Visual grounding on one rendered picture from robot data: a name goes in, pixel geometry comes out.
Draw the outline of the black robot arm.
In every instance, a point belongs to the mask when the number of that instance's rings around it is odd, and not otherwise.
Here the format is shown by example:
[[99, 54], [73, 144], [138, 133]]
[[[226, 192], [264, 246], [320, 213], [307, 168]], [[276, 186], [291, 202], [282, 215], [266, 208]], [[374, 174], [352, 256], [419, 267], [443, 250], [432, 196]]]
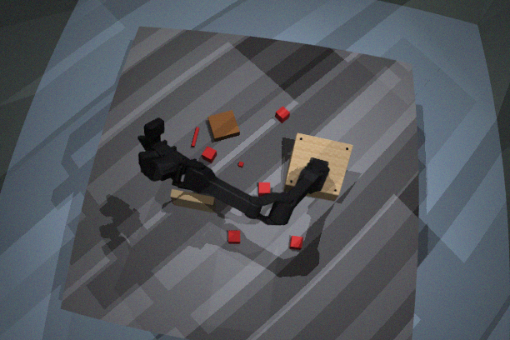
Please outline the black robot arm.
[[[252, 197], [218, 179], [212, 169], [197, 159], [190, 160], [178, 151], [161, 156], [156, 146], [151, 151], [140, 152], [141, 172], [151, 181], [172, 179], [172, 185], [196, 193], [209, 193], [222, 202], [244, 213], [247, 218], [258, 219], [267, 225], [286, 225], [293, 209], [308, 194], [322, 191], [328, 172], [328, 162], [314, 157], [301, 171], [296, 186], [289, 192], [272, 192], [262, 197]], [[184, 181], [181, 182], [184, 174]], [[260, 212], [262, 206], [273, 203], [268, 216]]]

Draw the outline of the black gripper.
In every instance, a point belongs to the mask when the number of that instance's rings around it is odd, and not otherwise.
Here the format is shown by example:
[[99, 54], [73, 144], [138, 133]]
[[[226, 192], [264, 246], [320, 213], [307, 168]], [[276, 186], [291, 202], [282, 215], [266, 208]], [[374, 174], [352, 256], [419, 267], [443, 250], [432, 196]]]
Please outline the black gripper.
[[176, 146], [168, 146], [167, 140], [161, 141], [160, 134], [164, 133], [164, 121], [161, 118], [156, 118], [144, 125], [144, 135], [137, 137], [142, 144], [145, 151], [153, 150], [153, 147], [158, 147], [161, 151], [161, 156], [164, 158], [172, 151], [177, 151]]

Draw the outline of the red square block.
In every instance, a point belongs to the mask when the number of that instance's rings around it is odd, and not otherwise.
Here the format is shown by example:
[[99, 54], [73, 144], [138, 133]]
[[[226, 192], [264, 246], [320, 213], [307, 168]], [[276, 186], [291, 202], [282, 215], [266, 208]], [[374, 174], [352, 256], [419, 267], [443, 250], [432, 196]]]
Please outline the red square block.
[[290, 249], [300, 250], [303, 246], [303, 237], [292, 236], [290, 242]]
[[258, 184], [258, 196], [262, 197], [270, 193], [270, 182], [260, 182]]
[[212, 163], [216, 156], [217, 156], [217, 151], [206, 146], [206, 148], [204, 149], [203, 154], [202, 154], [202, 159], [204, 159], [205, 161], [207, 161], [209, 163]]
[[275, 118], [277, 118], [281, 123], [284, 123], [290, 116], [290, 112], [282, 106], [276, 111]]
[[228, 231], [228, 243], [240, 244], [240, 231]]

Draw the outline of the red cylinder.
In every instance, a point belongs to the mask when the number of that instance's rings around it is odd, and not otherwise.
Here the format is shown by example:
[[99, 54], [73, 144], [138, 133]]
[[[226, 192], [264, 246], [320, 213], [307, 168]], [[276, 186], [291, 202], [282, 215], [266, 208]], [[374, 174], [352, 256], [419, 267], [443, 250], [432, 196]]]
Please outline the red cylinder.
[[198, 138], [198, 132], [199, 132], [199, 127], [196, 127], [196, 130], [195, 130], [195, 133], [194, 133], [194, 136], [193, 136], [193, 140], [192, 140], [192, 145], [191, 147], [195, 147], [195, 144], [196, 144], [196, 141], [197, 141], [197, 138]]

